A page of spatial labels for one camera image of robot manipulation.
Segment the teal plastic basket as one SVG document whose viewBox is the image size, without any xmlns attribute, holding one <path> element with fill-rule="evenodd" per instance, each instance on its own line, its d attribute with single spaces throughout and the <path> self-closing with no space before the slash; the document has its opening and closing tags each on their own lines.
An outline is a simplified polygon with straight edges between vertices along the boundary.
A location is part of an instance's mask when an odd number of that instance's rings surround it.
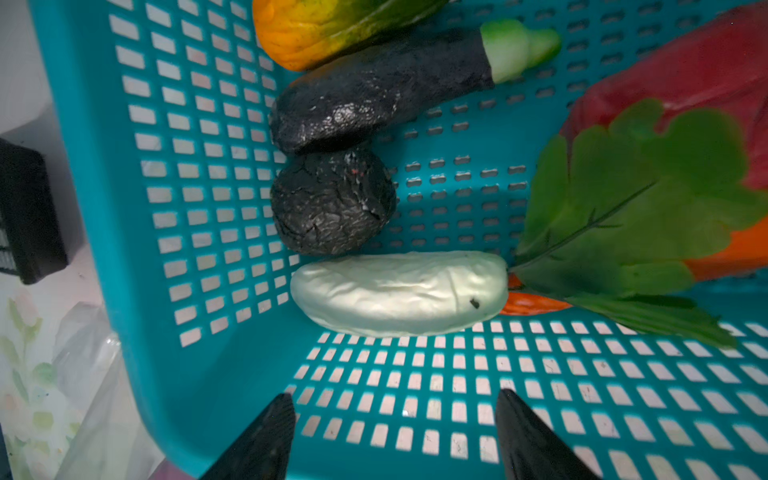
<svg viewBox="0 0 768 480">
<path fill-rule="evenodd" d="M 767 475 L 767 275 L 691 292 L 739 342 L 638 335 L 580 309 L 457 334 L 327 331 L 289 292 L 304 263 L 269 190 L 268 112 L 295 74 L 247 1 L 30 5 L 106 309 L 138 410 L 207 470 L 280 392 L 292 479 L 500 479 L 518 395 L 607 479 Z"/>
</svg>

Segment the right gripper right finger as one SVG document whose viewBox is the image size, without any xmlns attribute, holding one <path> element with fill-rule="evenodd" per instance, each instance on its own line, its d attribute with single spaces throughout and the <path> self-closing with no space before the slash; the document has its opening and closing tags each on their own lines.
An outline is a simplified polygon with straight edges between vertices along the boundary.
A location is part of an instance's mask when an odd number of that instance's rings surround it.
<svg viewBox="0 0 768 480">
<path fill-rule="evenodd" d="M 599 480 L 513 390 L 499 391 L 495 425 L 507 479 Z"/>
</svg>

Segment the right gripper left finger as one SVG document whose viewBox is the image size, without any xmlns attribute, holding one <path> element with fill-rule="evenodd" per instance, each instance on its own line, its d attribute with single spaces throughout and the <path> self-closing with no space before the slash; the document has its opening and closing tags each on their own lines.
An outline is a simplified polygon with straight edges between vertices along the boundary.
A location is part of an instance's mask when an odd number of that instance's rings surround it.
<svg viewBox="0 0 768 480">
<path fill-rule="evenodd" d="M 225 450 L 201 479 L 285 479 L 295 427 L 296 413 L 292 396 L 281 393 Z"/>
</svg>

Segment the clear zip top bag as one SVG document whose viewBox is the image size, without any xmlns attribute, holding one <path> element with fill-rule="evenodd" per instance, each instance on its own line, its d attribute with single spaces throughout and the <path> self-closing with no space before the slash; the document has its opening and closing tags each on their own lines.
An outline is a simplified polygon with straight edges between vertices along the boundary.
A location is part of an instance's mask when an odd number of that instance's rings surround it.
<svg viewBox="0 0 768 480">
<path fill-rule="evenodd" d="M 164 456 L 139 418 L 104 307 L 78 303 L 48 332 L 17 300 L 3 306 L 2 478 L 155 478 Z"/>
</svg>

